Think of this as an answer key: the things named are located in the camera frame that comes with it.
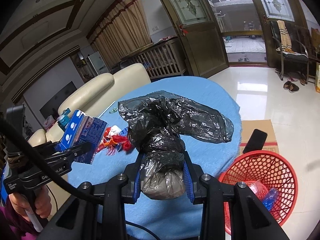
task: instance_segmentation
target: human hand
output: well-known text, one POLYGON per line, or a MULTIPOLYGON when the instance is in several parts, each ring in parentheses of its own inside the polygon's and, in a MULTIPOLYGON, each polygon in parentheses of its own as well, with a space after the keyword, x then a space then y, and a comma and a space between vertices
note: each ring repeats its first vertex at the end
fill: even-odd
MULTIPOLYGON (((9 195, 10 202, 14 210, 21 215, 25 220, 30 222, 29 217, 26 214, 25 209, 31 209, 28 200, 19 193, 12 193, 9 195)), ((48 193, 48 188, 42 186, 41 190, 35 200, 36 213, 41 218, 49 217, 51 213, 51 198, 48 193)))

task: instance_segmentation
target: red plastic basket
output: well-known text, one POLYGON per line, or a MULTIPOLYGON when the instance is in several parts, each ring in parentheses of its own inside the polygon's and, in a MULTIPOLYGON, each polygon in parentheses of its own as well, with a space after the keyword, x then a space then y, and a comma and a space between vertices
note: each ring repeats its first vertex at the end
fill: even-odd
MULTIPOLYGON (((279 191, 279 196, 270 213, 282 226, 293 211, 298 196, 298 180, 288 161, 269 151, 253 151, 235 159, 229 169, 222 173, 219 181, 235 185, 239 181, 249 186, 260 180, 266 194, 271 188, 279 191)), ((231 235, 228 203, 224 203, 226 232, 231 235)))

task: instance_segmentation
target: basket rim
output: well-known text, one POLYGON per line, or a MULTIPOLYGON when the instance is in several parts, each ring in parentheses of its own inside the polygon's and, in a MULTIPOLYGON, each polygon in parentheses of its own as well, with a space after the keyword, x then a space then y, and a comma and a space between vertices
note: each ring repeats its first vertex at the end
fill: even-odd
POLYGON ((283 156, 281 156, 278 153, 265 151, 265 150, 257 150, 257 151, 252 151, 252 152, 248 152, 248 153, 242 154, 242 155, 238 156, 234 160, 234 162, 229 166, 229 168, 225 172, 220 174, 219 181, 222 182, 225 174, 231 169, 231 167, 233 167, 236 163, 238 163, 242 159, 245 159, 245 158, 247 158, 249 156, 261 155, 261 154, 270 155, 270 156, 276 157, 279 160, 281 160, 282 162, 284 162, 285 165, 287 165, 287 167, 291 171, 292 176, 293 176, 293 183, 294 183, 294 190, 295 190, 294 191, 294 196, 293 196, 293 201, 292 201, 292 205, 290 207, 289 212, 287 213, 285 218, 279 223, 279 225, 282 226, 287 221, 287 219, 290 217, 291 213, 293 212, 293 209, 294 209, 294 207, 296 205, 297 198, 298 198, 298 179, 297 179, 296 173, 295 173, 293 167, 291 166, 291 164, 283 156))

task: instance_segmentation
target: round table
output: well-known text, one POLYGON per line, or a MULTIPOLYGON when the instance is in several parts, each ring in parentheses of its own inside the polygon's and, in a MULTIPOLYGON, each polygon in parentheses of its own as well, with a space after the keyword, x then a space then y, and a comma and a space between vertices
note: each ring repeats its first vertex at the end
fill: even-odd
MULTIPOLYGON (((175 93, 217 109, 233 122, 234 133, 232 141, 228 143, 206 143, 191 136, 181 136, 191 161, 201 165, 204 173, 218 177, 231 165, 239 151, 241 141, 239 106, 217 83, 193 76, 161 79, 128 93, 118 101, 144 96, 159 90, 175 93)), ((108 122, 108 126, 117 125, 123 129, 128 126, 127 122, 118 112, 109 113, 117 107, 118 101, 102 115, 101 119, 108 122)), ((137 155, 136 149, 129 154, 122 151, 114 156, 106 156, 106 150, 103 150, 97 153, 91 165, 74 162, 68 181, 75 187, 83 181, 89 181, 92 184, 106 182, 116 174, 122 173, 127 164, 135 162, 137 155)), ((199 235, 202 205, 193 205, 186 194, 172 200, 151 200, 141 193, 135 205, 125 205, 125 216, 126 220, 153 231, 161 240, 184 239, 199 235)), ((127 232, 137 239, 154 240, 153 236, 139 228, 127 226, 127 232)))

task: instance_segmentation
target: black chair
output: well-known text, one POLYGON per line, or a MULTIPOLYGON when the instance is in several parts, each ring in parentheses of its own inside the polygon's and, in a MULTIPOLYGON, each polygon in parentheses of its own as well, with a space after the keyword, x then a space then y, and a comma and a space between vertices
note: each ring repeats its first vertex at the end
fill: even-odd
POLYGON ((272 34, 273 34, 273 39, 276 42, 276 47, 279 47, 279 49, 280 49, 280 51, 277 50, 277 53, 280 54, 280 56, 281 56, 281 72, 278 73, 280 79, 283 80, 283 76, 284 76, 284 60, 288 60, 291 62, 297 62, 297 63, 305 63, 305 64, 307 64, 307 75, 305 77, 306 84, 307 84, 308 79, 309 79, 308 51, 307 51, 306 46, 296 39, 295 26, 288 23, 288 22, 285 22, 285 27, 287 28, 287 31, 288 31, 290 39, 291 39, 292 50, 294 52, 298 52, 298 53, 301 53, 304 55, 283 53, 282 46, 281 46, 281 35, 280 35, 278 23, 276 21, 270 21, 270 26, 271 26, 271 30, 272 30, 272 34))

